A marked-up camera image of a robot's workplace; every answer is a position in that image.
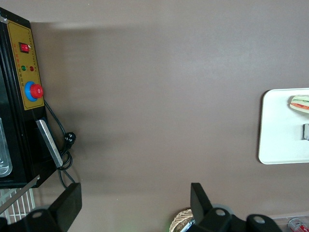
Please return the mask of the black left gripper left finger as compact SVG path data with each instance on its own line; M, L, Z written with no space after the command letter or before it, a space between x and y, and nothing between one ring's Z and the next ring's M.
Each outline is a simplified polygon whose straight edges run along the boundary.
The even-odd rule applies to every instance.
M80 183L72 183L48 207L32 211L26 217L28 232L67 232L82 208Z

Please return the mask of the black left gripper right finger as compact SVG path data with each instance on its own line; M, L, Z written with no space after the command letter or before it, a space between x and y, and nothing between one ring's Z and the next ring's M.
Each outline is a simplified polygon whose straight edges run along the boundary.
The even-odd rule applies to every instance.
M265 215L251 214L242 220L222 207L214 207L200 183L192 183L190 207L196 223L192 232L281 232L276 222Z

